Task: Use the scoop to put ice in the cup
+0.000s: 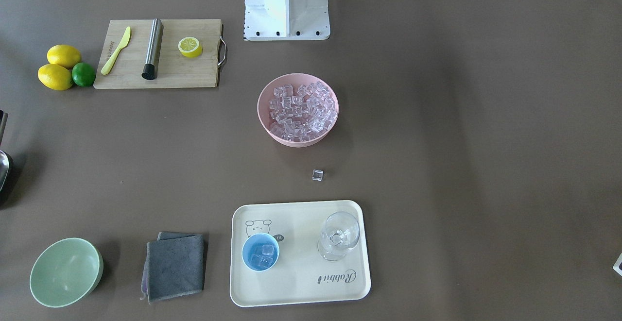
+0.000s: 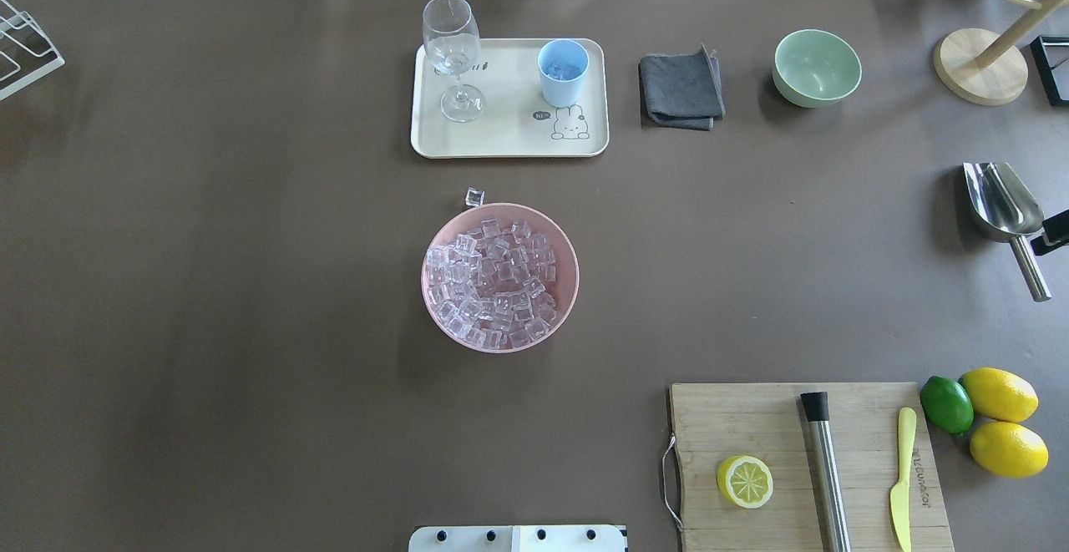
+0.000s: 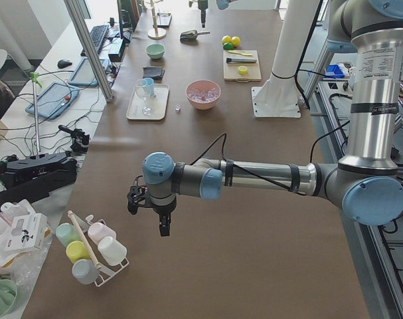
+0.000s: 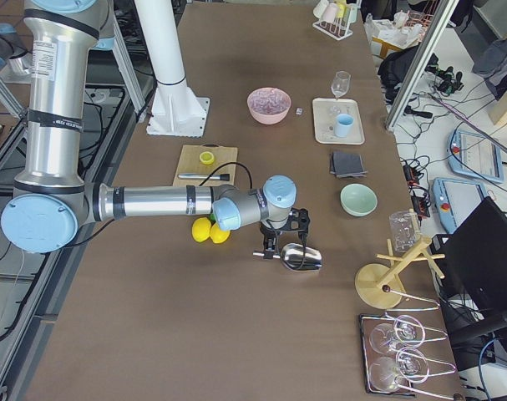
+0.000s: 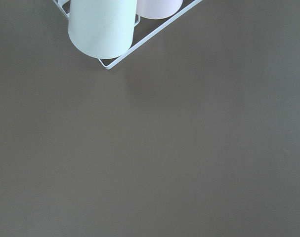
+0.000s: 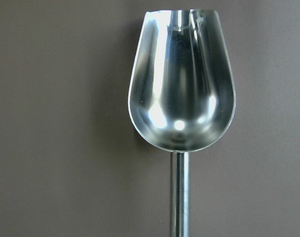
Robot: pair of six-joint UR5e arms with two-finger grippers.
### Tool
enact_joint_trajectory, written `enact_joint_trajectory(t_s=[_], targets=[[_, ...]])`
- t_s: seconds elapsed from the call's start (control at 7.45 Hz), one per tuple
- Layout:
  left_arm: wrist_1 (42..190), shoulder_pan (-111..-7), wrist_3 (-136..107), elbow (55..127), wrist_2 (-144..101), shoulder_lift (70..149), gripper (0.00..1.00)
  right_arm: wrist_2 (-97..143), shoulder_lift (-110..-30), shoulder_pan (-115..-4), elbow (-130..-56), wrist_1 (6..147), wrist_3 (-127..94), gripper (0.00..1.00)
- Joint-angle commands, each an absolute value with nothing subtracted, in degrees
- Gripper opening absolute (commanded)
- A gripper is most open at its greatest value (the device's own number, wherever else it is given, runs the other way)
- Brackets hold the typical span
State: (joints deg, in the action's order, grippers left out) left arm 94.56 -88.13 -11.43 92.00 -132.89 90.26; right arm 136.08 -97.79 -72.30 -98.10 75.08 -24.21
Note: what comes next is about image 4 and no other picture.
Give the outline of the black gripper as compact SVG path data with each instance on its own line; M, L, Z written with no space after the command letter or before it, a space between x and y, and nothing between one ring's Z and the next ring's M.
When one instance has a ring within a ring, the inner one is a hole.
M283 222L265 220L260 223L263 239L263 258L271 260L273 256L281 257L278 239L285 232L295 232L303 246L307 245L308 228L310 224L309 212L305 208L292 207Z

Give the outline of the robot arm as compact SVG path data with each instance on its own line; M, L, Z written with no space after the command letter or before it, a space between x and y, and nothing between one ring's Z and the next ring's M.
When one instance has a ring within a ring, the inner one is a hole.
M110 187L78 173L79 140L89 50L119 41L109 1L28 1L24 22L33 33L26 164L0 218L3 234L22 250L66 247L89 223L132 216L211 215L224 230L260 223L265 248L279 234L308 232L307 211L294 206L296 187L284 175L260 189L233 185Z

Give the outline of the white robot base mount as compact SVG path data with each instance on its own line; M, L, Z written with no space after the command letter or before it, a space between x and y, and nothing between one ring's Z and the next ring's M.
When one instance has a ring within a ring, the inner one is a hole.
M147 133L202 137L210 100L187 84L171 2L140 0L135 7L157 83Z

